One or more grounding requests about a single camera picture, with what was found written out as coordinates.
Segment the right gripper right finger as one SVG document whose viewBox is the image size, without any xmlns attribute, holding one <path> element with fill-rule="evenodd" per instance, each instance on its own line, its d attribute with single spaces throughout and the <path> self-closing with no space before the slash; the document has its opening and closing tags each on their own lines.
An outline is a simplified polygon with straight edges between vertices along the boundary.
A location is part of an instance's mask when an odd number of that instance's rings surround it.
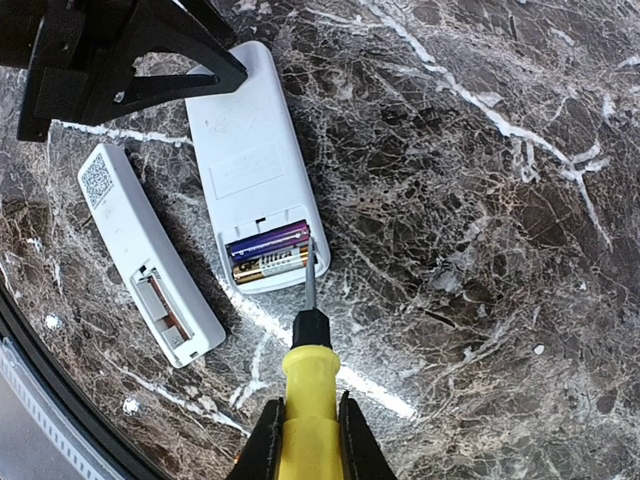
<svg viewBox="0 0 640 480">
<path fill-rule="evenodd" d="M 356 400 L 344 392 L 339 402 L 342 469 L 345 479 L 396 480 Z"/>
</svg>

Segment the white slim remote control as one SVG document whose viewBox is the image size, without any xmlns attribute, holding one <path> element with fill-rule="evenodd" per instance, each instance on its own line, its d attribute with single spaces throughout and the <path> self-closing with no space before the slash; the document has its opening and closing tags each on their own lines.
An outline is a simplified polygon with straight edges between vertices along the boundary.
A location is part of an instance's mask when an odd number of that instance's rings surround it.
<svg viewBox="0 0 640 480">
<path fill-rule="evenodd" d="M 226 333 L 161 225 L 125 151 L 101 143 L 77 179 L 107 251 L 165 357 L 183 368 Z"/>
</svg>

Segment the grey remote control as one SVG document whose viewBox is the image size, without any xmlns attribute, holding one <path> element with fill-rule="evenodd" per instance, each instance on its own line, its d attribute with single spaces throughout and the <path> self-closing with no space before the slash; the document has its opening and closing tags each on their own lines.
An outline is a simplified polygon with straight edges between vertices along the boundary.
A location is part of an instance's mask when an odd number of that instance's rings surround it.
<svg viewBox="0 0 640 480">
<path fill-rule="evenodd" d="M 243 294 L 294 286 L 305 267 L 238 285 L 227 246 L 305 220 L 315 274 L 331 253 L 273 56 L 258 41 L 232 49 L 248 78 L 233 93 L 189 98 L 186 110 L 205 201 L 225 276 Z"/>
</svg>

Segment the yellow handled screwdriver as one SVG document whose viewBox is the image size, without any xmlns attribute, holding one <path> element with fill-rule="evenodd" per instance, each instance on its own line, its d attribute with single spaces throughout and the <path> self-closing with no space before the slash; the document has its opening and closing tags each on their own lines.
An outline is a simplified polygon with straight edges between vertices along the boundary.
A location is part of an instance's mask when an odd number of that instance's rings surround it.
<svg viewBox="0 0 640 480">
<path fill-rule="evenodd" d="M 305 303 L 297 313 L 292 346 L 284 357 L 286 376 L 280 479 L 343 477 L 337 417 L 336 376 L 330 321 L 317 308 L 315 243 L 308 244 Z"/>
</svg>

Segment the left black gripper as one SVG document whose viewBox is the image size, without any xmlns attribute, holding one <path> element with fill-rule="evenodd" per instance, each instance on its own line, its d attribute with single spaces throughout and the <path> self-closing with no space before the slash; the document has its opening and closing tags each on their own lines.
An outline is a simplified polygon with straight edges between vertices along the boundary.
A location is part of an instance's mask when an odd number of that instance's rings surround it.
<svg viewBox="0 0 640 480">
<path fill-rule="evenodd" d="M 134 1 L 18 1 L 18 65 L 27 70 L 17 138 L 41 142 L 51 121 L 78 121 L 89 103 L 98 125 L 173 100 L 235 92 L 247 69 L 226 48 L 233 30 L 205 1 L 139 1 L 139 38 L 147 53 L 179 54 L 203 74 L 133 77 L 89 97 L 96 72 L 130 19 Z"/>
</svg>

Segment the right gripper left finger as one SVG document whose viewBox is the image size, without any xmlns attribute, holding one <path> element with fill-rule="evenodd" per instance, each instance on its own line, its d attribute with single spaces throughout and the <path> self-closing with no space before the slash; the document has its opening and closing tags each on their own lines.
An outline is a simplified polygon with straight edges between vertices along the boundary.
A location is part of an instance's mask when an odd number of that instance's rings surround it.
<svg viewBox="0 0 640 480">
<path fill-rule="evenodd" d="M 284 400 L 269 400 L 232 469 L 233 479 L 274 480 L 283 444 Z"/>
</svg>

